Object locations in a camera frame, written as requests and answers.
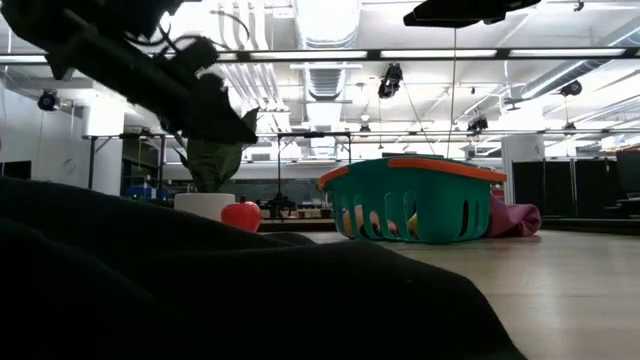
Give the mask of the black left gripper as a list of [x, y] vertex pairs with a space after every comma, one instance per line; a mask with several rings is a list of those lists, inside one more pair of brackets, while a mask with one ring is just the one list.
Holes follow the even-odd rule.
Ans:
[[162, 126], [181, 126], [181, 134], [189, 140], [255, 143], [255, 131], [232, 108], [223, 79], [209, 70], [218, 58], [206, 37], [184, 35], [169, 40], [154, 59], [176, 87], [158, 95], [153, 113]]

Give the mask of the toy peach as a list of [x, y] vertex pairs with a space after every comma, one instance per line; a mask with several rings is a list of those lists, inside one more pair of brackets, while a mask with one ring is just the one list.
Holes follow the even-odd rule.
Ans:
[[[379, 227], [379, 218], [377, 216], [376, 212], [371, 212], [369, 215], [370, 218], [370, 223], [371, 223], [371, 227], [373, 232], [379, 236], [380, 235], [380, 227]], [[361, 205], [357, 205], [355, 207], [355, 223], [358, 229], [358, 232], [365, 238], [369, 238], [369, 234], [367, 233], [366, 229], [365, 229], [365, 223], [364, 223], [364, 214], [363, 214], [363, 208]], [[349, 238], [354, 238], [355, 237], [355, 231], [354, 228], [351, 225], [351, 213], [349, 210], [344, 210], [343, 211], [343, 225], [344, 225], [344, 232], [345, 234], [349, 237]]]

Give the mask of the green spiky artificial plant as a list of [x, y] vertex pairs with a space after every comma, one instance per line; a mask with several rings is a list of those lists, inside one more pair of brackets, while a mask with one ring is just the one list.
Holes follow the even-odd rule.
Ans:
[[[254, 108], [241, 118], [251, 130], [257, 129], [260, 109]], [[192, 176], [196, 189], [201, 193], [215, 193], [238, 171], [244, 148], [249, 144], [222, 144], [207, 140], [189, 140], [176, 135], [181, 149], [174, 147], [181, 164]]]

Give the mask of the white plant pot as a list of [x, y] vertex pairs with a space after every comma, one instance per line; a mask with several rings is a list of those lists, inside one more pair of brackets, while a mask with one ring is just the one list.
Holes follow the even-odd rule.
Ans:
[[222, 210], [235, 202], [234, 194], [180, 193], [174, 197], [174, 208], [220, 222]]

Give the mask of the red toy apple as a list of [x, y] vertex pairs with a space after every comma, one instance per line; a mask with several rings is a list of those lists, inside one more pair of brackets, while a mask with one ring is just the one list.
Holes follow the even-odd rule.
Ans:
[[241, 196], [238, 203], [232, 203], [222, 209], [221, 221], [241, 230], [256, 232], [262, 221], [261, 209], [256, 203]]

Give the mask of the blue background machine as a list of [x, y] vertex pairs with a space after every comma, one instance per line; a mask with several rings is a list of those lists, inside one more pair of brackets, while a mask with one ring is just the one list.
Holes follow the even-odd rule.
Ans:
[[160, 199], [167, 201], [169, 199], [169, 193], [166, 189], [159, 190], [155, 187], [136, 185], [128, 187], [125, 190], [125, 197], [131, 199]]

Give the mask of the white square column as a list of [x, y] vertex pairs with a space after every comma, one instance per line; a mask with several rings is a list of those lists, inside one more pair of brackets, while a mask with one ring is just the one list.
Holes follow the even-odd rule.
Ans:
[[121, 104], [106, 98], [95, 99], [84, 110], [83, 134], [98, 136], [95, 142], [92, 189], [119, 196], [121, 191], [122, 148], [117, 138], [124, 130], [125, 111]]
[[504, 200], [507, 204], [543, 203], [543, 160], [541, 134], [509, 135], [501, 141], [502, 167], [507, 175]]

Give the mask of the black cloth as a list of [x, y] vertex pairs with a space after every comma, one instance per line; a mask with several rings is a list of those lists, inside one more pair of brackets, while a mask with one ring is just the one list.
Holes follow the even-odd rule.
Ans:
[[466, 277], [0, 177], [0, 360], [521, 360]]

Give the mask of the teal basket with orange rim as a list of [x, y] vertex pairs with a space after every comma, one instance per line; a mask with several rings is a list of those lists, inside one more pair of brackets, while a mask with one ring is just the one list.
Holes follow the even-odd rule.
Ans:
[[[488, 230], [493, 184], [507, 176], [467, 162], [430, 155], [403, 155], [351, 163], [318, 179], [318, 189], [329, 196], [337, 230], [344, 232], [343, 211], [351, 213], [355, 237], [405, 243], [449, 244], [475, 240]], [[363, 237], [355, 223], [355, 207], [361, 205]], [[371, 227], [376, 212], [380, 235]], [[416, 213], [418, 237], [409, 234], [408, 220]], [[393, 236], [387, 221], [396, 223]]]

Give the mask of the black room partition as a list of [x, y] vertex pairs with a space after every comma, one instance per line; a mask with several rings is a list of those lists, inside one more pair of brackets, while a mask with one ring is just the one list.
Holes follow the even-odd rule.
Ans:
[[544, 218], [640, 219], [640, 150], [545, 158], [543, 171]]

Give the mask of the black background monitor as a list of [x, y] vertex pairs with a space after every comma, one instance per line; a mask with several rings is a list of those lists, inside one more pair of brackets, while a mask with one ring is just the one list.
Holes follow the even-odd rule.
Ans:
[[0, 176], [30, 180], [31, 161], [0, 162]]

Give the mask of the purple cloth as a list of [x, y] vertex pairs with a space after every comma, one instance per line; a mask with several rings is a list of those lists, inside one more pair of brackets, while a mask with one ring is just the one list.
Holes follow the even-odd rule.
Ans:
[[489, 238], [529, 237], [541, 227], [539, 209], [533, 204], [509, 205], [490, 196]]

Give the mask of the black aluminium table frame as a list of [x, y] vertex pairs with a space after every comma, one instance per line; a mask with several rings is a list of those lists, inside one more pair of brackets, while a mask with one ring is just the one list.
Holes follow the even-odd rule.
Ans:
[[351, 63], [401, 60], [427, 62], [640, 60], [640, 47], [223, 51], [213, 62], [215, 64], [307, 63], [344, 67]]

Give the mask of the black background table frame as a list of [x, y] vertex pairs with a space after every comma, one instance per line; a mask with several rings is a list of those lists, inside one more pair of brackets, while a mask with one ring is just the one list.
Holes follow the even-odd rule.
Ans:
[[158, 151], [158, 165], [157, 165], [157, 185], [160, 190], [163, 189], [164, 180], [164, 166], [166, 164], [166, 149], [167, 140], [170, 135], [164, 133], [121, 133], [116, 135], [82, 135], [83, 140], [90, 142], [90, 155], [89, 155], [89, 170], [88, 170], [88, 188], [93, 188], [94, 170], [95, 170], [95, 156], [96, 154], [107, 145], [112, 139], [117, 140], [130, 140], [135, 139], [138, 141], [151, 139], [159, 139], [160, 145], [156, 147]]

